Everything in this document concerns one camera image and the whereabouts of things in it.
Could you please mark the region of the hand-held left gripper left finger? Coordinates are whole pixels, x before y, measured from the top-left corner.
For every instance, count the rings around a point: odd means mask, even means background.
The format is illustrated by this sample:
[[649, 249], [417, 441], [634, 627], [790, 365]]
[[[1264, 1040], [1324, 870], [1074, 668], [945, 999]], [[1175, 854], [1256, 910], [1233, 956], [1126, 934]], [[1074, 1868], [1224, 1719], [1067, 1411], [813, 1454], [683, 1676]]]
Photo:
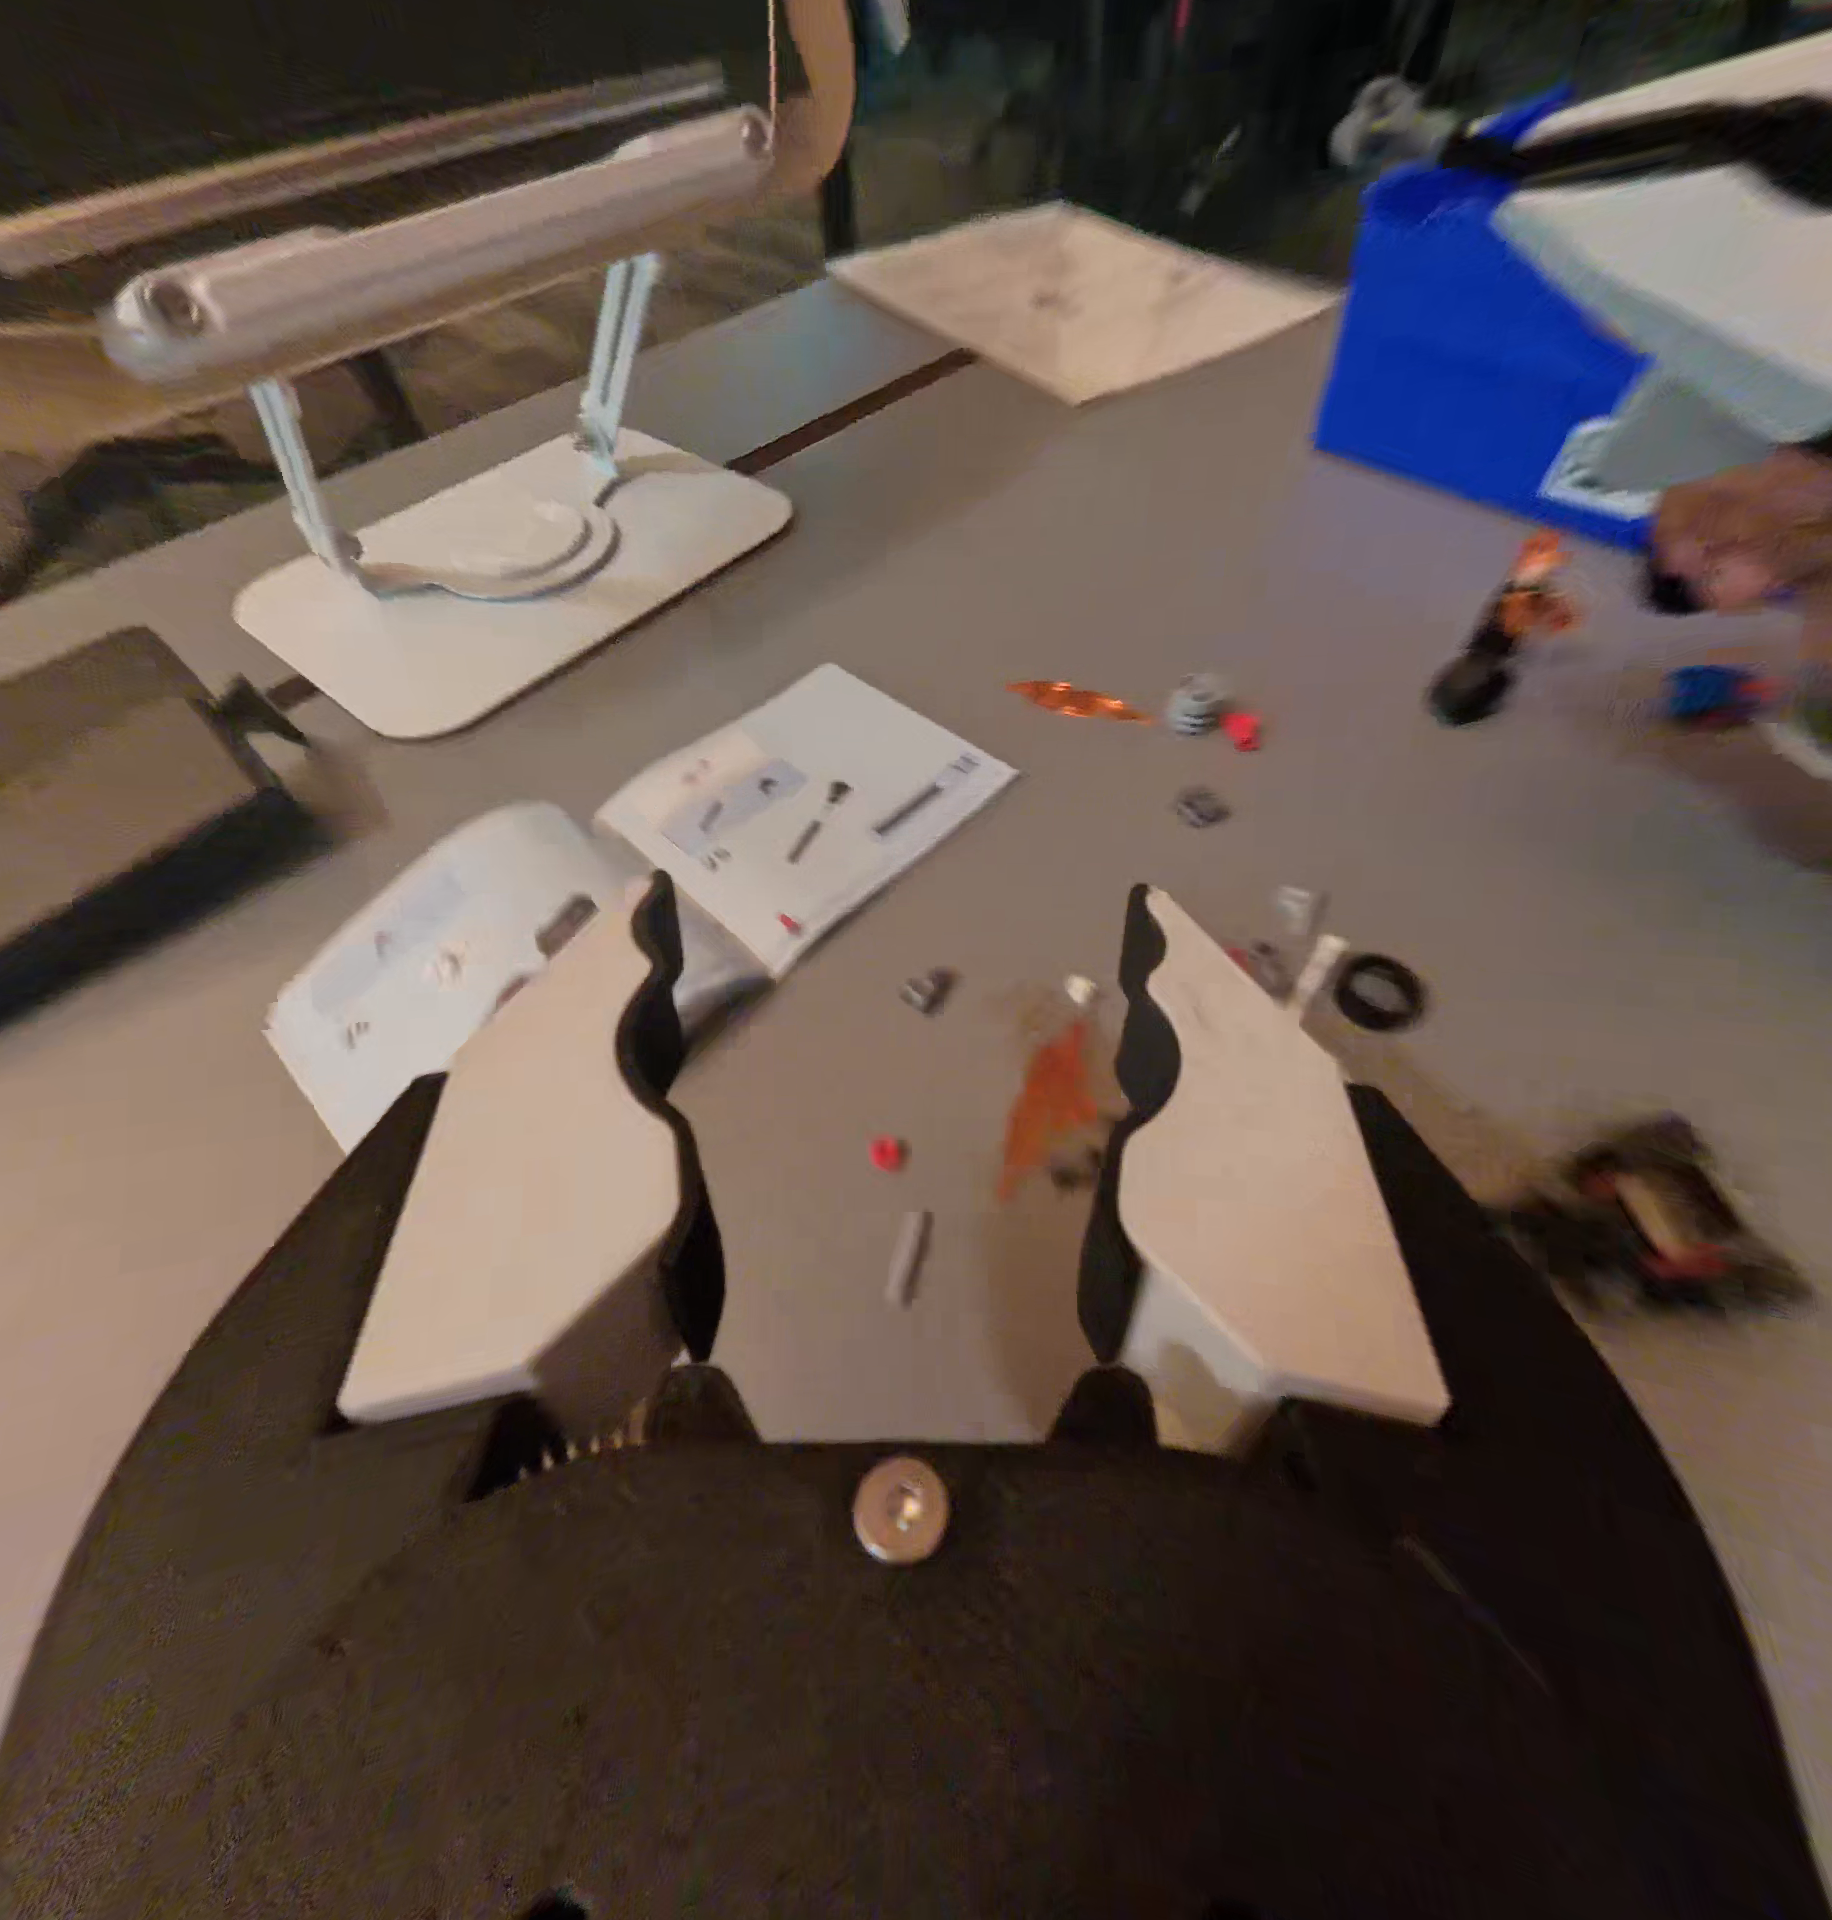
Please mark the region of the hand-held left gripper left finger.
[[338, 1392], [377, 1427], [526, 1397], [558, 1427], [628, 1427], [705, 1362], [727, 1258], [672, 1085], [688, 1043], [672, 881], [600, 914], [436, 1088]]

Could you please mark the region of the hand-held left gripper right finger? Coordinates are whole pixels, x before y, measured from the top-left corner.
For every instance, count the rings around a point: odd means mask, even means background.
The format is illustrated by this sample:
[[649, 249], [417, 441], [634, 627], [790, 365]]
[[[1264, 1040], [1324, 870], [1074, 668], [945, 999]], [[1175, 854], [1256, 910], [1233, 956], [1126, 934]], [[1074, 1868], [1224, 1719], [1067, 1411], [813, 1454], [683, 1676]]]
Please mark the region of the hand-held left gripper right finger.
[[1079, 1327], [1163, 1445], [1241, 1451], [1285, 1402], [1441, 1427], [1451, 1397], [1338, 1061], [1147, 881], [1118, 946], [1123, 1119]]

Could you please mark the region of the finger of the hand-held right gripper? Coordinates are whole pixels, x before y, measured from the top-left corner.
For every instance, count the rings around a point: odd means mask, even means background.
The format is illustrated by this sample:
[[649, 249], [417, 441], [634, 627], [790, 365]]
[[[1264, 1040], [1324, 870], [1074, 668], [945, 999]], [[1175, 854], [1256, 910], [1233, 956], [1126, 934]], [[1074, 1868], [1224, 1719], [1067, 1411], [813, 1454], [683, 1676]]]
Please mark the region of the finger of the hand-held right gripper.
[[1457, 164], [1832, 164], [1832, 30], [1454, 133]]
[[1719, 169], [1523, 190], [1495, 231], [1645, 357], [1566, 432], [1541, 498], [1658, 503], [1832, 432], [1832, 212]]

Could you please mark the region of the lego instruction booklet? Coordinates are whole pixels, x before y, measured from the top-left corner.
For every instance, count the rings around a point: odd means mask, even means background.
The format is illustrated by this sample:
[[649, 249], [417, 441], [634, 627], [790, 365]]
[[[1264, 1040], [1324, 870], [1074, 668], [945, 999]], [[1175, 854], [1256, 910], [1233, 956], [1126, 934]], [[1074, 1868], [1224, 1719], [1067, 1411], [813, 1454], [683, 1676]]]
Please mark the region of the lego instruction booklet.
[[665, 872], [685, 956], [672, 1008], [700, 1038], [1015, 776], [855, 672], [813, 668], [585, 823], [524, 802], [452, 829], [282, 989], [262, 1035], [353, 1151], [558, 946]]

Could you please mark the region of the black lego tire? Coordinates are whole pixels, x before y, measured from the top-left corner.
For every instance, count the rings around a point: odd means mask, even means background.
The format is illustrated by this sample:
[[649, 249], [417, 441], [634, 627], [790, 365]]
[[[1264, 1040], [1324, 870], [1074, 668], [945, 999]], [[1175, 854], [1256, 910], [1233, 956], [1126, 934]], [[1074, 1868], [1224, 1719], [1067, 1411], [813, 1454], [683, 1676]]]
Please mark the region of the black lego tire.
[[1429, 1014], [1429, 989], [1409, 964], [1381, 950], [1354, 950], [1331, 978], [1341, 1018], [1363, 1032], [1402, 1035]]

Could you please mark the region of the transparent orange lego flame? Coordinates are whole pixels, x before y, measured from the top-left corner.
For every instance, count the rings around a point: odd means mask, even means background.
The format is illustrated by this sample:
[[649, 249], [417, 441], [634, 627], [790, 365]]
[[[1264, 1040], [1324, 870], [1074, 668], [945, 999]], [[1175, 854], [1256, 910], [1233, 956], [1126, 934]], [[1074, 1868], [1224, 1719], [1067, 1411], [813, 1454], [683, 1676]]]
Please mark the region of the transparent orange lego flame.
[[1088, 724], [1131, 724], [1131, 725], [1157, 725], [1157, 718], [1126, 698], [1110, 693], [1061, 681], [1061, 680], [1014, 680], [1004, 686], [1034, 711], [1047, 711], [1054, 718], [1072, 718]]
[[1096, 1151], [1100, 1128], [1093, 1014], [1074, 1009], [1029, 1050], [1004, 1121], [998, 1203], [1014, 1203], [1033, 1179], [1070, 1176], [1083, 1152]]

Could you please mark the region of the black lego vehicle model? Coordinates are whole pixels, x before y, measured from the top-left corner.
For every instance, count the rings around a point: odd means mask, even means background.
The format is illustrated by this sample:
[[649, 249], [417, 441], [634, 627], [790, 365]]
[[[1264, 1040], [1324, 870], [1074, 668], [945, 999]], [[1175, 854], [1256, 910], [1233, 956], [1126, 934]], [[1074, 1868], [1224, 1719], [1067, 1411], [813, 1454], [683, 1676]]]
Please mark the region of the black lego vehicle model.
[[1586, 1140], [1489, 1210], [1492, 1227], [1591, 1317], [1792, 1315], [1813, 1283], [1740, 1210], [1676, 1112]]

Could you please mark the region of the blue red lego minifigure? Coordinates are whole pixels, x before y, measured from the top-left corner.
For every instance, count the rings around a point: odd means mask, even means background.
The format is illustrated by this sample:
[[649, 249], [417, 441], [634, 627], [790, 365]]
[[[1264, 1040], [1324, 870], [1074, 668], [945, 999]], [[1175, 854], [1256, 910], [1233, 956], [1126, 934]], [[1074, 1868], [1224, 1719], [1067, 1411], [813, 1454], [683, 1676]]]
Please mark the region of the blue red lego minifigure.
[[1676, 731], [1740, 731], [1778, 711], [1786, 686], [1726, 662], [1676, 668], [1661, 681], [1661, 718]]

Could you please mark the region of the person's right hand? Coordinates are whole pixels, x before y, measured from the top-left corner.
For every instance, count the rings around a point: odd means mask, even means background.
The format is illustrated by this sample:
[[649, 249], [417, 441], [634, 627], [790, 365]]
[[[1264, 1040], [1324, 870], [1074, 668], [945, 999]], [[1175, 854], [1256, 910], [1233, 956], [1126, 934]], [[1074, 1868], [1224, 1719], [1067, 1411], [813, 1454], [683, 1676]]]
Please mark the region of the person's right hand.
[[1789, 446], [1669, 486], [1649, 580], [1691, 612], [1832, 608], [1832, 455]]

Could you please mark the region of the blue storage bin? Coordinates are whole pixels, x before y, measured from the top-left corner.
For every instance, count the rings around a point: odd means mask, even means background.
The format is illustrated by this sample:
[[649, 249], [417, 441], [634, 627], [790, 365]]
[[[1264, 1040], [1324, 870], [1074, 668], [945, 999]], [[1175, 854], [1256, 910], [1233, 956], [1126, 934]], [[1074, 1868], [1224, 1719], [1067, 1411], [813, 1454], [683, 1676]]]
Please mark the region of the blue storage bin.
[[1405, 163], [1363, 192], [1312, 446], [1580, 540], [1642, 547], [1649, 507], [1547, 482], [1620, 411], [1649, 356], [1495, 231], [1504, 185]]

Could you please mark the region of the dark grey device box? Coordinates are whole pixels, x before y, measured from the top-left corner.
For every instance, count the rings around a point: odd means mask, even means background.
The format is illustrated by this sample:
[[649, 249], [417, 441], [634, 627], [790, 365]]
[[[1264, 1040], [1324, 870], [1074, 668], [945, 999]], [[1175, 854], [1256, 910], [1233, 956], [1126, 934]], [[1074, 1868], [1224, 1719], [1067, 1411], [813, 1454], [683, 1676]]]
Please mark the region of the dark grey device box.
[[322, 841], [268, 748], [316, 741], [147, 627], [0, 680], [0, 1030], [185, 931]]

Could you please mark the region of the white marbled board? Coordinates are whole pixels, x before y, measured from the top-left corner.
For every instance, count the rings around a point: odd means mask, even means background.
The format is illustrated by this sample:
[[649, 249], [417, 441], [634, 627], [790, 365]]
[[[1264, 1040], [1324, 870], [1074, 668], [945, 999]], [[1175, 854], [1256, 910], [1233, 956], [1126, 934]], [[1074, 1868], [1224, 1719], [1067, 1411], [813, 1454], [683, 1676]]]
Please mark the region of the white marbled board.
[[1341, 291], [1198, 253], [1072, 201], [988, 212], [825, 274], [954, 350], [1088, 404], [1302, 327]]

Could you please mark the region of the silver laptop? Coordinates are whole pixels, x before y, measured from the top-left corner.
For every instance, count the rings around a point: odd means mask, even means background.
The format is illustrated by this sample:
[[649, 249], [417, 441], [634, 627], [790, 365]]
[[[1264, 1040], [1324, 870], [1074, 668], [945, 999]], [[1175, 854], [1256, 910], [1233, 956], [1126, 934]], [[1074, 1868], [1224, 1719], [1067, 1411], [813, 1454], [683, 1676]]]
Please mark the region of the silver laptop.
[[719, 61], [659, 65], [634, 79], [556, 87], [128, 188], [107, 188], [82, 198], [0, 216], [0, 278], [49, 274], [76, 262], [214, 226], [237, 216], [322, 198], [342, 188], [509, 154], [646, 112], [715, 109], [727, 101], [728, 82]]

